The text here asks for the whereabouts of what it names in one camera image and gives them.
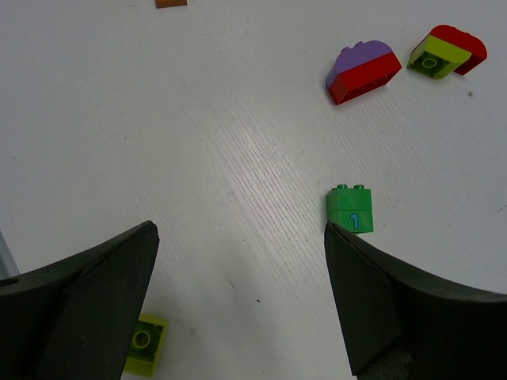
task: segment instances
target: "green block with number 1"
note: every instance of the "green block with number 1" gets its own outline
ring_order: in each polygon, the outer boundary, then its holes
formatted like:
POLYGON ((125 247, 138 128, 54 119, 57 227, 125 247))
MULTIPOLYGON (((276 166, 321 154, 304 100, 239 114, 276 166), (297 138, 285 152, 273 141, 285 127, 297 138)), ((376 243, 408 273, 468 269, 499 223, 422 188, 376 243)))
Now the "green block with number 1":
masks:
POLYGON ((339 184, 327 193, 327 218, 353 232, 373 232, 372 190, 357 184, 347 188, 339 184))

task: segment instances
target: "purple and red block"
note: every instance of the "purple and red block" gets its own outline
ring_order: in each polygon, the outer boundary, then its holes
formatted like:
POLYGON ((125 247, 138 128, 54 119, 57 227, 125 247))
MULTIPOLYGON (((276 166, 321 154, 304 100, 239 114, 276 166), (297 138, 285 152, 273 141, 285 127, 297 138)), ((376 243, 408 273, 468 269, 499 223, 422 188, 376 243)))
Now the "purple and red block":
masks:
POLYGON ((402 68, 384 42, 358 42, 343 49, 326 77, 326 88, 336 105, 387 84, 402 68))

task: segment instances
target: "yellow-green block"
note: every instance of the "yellow-green block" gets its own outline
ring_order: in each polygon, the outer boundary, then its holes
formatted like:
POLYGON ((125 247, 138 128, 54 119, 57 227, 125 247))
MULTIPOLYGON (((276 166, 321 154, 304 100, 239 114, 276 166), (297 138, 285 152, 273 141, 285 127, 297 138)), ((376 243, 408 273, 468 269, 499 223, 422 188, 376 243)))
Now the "yellow-green block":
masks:
POLYGON ((407 67, 432 79, 442 79, 470 57, 469 51, 435 36, 427 36, 410 54, 407 67))
POLYGON ((141 314, 128 352, 125 372, 152 378, 166 338, 169 321, 141 314))

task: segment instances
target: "red block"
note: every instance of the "red block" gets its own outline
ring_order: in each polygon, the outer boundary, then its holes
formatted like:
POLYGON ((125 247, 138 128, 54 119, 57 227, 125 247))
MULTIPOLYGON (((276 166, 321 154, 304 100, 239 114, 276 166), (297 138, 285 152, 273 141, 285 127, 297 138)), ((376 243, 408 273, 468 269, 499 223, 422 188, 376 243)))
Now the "red block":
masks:
POLYGON ((457 74, 465 75, 468 71, 472 70, 488 57, 486 46, 484 46, 479 38, 462 32, 453 26, 438 25, 433 28, 429 35, 440 38, 441 40, 449 42, 450 44, 453 44, 458 48, 462 48, 463 50, 469 51, 472 54, 465 63, 454 70, 457 74))
POLYGON ((329 88, 336 105, 387 84, 402 68, 391 52, 339 74, 329 88))

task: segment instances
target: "green block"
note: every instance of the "green block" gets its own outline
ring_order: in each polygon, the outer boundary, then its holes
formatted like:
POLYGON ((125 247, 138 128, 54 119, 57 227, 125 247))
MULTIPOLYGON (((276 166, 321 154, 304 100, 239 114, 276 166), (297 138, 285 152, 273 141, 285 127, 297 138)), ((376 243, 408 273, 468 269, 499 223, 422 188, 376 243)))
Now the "green block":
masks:
POLYGON ((135 327, 124 371, 152 378, 169 322, 153 315, 141 314, 135 327))
POLYGON ((373 232, 372 190, 339 184, 327 193, 326 213, 328 220, 355 234, 373 232))
POLYGON ((328 219, 355 234, 373 232, 373 212, 371 210, 336 211, 328 219))
POLYGON ((435 36, 427 36, 412 51, 408 68, 432 79, 442 79, 471 57, 463 50, 435 36))

